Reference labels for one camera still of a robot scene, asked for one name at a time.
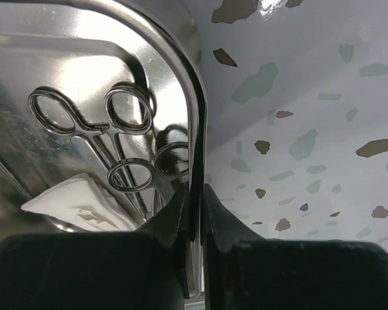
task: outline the stainless steel tray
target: stainless steel tray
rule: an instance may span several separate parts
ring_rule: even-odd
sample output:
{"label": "stainless steel tray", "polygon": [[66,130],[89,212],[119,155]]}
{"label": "stainless steel tray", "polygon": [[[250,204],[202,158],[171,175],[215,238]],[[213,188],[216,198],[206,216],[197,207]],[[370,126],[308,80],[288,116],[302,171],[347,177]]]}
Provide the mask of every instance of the stainless steel tray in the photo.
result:
{"label": "stainless steel tray", "polygon": [[[145,76],[156,108],[157,139],[149,134],[122,136],[124,152],[127,157],[152,160],[154,143],[189,142],[188,181],[192,204],[199,207],[206,101],[191,60],[200,55],[199,40],[189,15],[164,10],[164,2],[171,3],[0,3],[0,166],[7,171],[3,174],[0,167],[0,180],[6,183],[0,185],[0,227],[12,226],[1,229],[0,241],[20,232],[53,230],[44,219],[19,210],[27,198],[21,192],[34,197],[80,172],[98,179],[68,138],[47,132],[30,113],[27,97],[43,85],[69,97],[86,123],[104,124],[108,119],[103,97],[108,90],[117,82],[139,83]],[[46,102],[41,107],[58,124],[69,125],[58,107]],[[117,111],[130,122],[139,122],[136,107],[136,102],[125,99],[118,102]],[[134,172],[146,178],[144,171]],[[142,196],[152,205],[153,191]],[[126,211],[138,217],[131,207]]]}

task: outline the scissors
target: scissors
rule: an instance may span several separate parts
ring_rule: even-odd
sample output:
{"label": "scissors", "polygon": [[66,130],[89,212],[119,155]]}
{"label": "scissors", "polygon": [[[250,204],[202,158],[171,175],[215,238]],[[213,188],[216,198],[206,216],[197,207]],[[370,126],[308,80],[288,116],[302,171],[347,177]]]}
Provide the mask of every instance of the scissors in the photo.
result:
{"label": "scissors", "polygon": [[[155,154],[153,164],[142,158],[126,158],[118,161],[111,167],[108,172],[109,184],[118,191],[128,193],[140,192],[144,189],[156,189],[163,203],[169,203],[174,191],[171,182],[188,174],[188,168],[176,173],[168,173],[161,168],[161,163],[164,159],[164,156],[175,149],[188,150],[188,143],[178,141],[164,145]],[[127,186],[119,184],[117,179],[115,178],[116,173],[120,171],[120,169],[132,165],[139,165],[145,167],[150,172],[150,176],[148,177],[148,179],[143,182],[143,184],[136,186]]]}
{"label": "scissors", "polygon": [[[141,125],[132,125],[124,121],[117,120],[118,116],[116,115],[113,109],[113,96],[119,93],[129,94],[131,96],[136,97],[139,100],[140,104],[144,107],[143,121]],[[51,99],[52,101],[55,101],[69,115],[73,122],[73,127],[64,128],[50,122],[49,119],[43,115],[39,107],[39,97],[45,97]],[[73,137],[81,137],[82,139],[86,140],[88,144],[92,147],[93,151],[96,151],[98,153],[98,157],[102,159],[106,167],[112,167],[116,160],[113,158],[112,154],[108,151],[102,141],[98,139],[99,136],[107,134],[112,141],[116,156],[119,160],[124,160],[125,154],[120,145],[119,134],[146,134],[148,131],[151,130],[153,126],[154,116],[148,100],[137,88],[132,87],[131,85],[114,86],[105,96],[104,104],[105,111],[109,119],[108,126],[89,126],[85,124],[81,120],[80,113],[76,110],[76,107],[70,101],[70,99],[63,95],[61,92],[51,87],[39,87],[35,89],[28,97],[28,104],[33,116],[47,131],[53,134],[57,134],[59,136],[68,136],[71,140]],[[119,176],[116,175],[114,177],[115,184],[122,184],[123,186],[130,187],[136,186],[135,179],[133,178],[129,167],[125,168],[125,171],[127,173],[127,178],[123,175],[121,171],[120,173],[118,173]],[[132,201],[134,207],[139,207],[138,212],[140,212],[146,219],[147,208],[141,195],[137,192],[135,192],[135,195],[131,192],[127,192],[127,195],[128,198]]]}

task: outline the blue spot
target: blue spot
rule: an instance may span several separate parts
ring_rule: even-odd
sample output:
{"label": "blue spot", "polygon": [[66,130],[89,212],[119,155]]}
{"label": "blue spot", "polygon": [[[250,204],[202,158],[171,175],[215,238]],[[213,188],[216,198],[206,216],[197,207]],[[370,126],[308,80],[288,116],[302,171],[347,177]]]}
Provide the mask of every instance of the blue spot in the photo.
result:
{"label": "blue spot", "polygon": [[305,203],[300,207],[300,211],[306,212],[308,210],[309,210],[309,205],[307,203]]}

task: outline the white cloth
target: white cloth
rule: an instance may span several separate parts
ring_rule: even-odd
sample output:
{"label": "white cloth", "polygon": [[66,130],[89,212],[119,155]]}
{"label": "white cloth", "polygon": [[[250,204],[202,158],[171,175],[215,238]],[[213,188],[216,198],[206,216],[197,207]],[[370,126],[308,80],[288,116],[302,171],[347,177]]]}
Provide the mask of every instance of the white cloth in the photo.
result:
{"label": "white cloth", "polygon": [[122,210],[115,198],[86,173],[53,186],[26,202],[21,209],[52,216],[86,231],[136,229],[135,222]]}

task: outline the brown spot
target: brown spot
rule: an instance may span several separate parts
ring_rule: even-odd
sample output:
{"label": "brown spot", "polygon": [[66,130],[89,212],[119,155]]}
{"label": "brown spot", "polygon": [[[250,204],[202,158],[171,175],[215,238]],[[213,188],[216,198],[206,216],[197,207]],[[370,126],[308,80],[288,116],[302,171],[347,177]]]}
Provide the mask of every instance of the brown spot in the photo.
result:
{"label": "brown spot", "polygon": [[258,140],[254,143],[256,149],[263,155],[266,155],[270,150],[270,142]]}
{"label": "brown spot", "polygon": [[286,229],[289,229],[291,227],[291,224],[288,220],[285,218],[282,218],[279,223],[277,223],[275,230],[277,231],[285,231]]}
{"label": "brown spot", "polygon": [[388,217],[388,210],[381,205],[377,206],[375,210],[373,210],[371,216],[373,218],[387,218]]}
{"label": "brown spot", "polygon": [[286,3],[287,8],[294,8],[295,6],[301,5],[303,0],[288,0]]}
{"label": "brown spot", "polygon": [[214,10],[211,22],[232,24],[248,18],[258,7],[259,0],[223,0],[221,6]]}
{"label": "brown spot", "polygon": [[289,111],[279,111],[278,113],[276,113],[277,118],[288,118],[289,116],[292,116],[292,115],[293,113]]}
{"label": "brown spot", "polygon": [[223,50],[222,48],[219,48],[218,50],[214,50],[213,51],[213,54],[214,54],[214,57],[215,59],[217,59],[217,61],[223,65],[228,65],[228,66],[232,66],[232,67],[238,67],[237,66],[237,63],[235,63],[235,61],[233,60],[233,58],[231,58],[225,50]]}
{"label": "brown spot", "polygon": [[356,151],[358,156],[366,158],[385,152],[388,152],[388,139],[370,141]]}
{"label": "brown spot", "polygon": [[256,189],[256,195],[261,199],[266,195],[266,191],[264,189]]}

